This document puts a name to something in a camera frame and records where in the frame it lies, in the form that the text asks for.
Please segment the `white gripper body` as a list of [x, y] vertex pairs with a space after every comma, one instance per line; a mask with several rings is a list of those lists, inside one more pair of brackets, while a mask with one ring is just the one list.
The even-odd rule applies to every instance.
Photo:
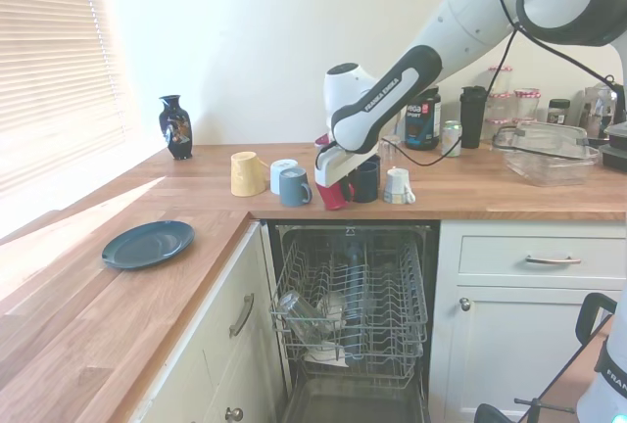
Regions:
[[356, 154], [339, 146], [324, 147], [318, 152], [314, 162], [315, 183], [331, 187], [376, 154], [376, 148], [365, 154]]

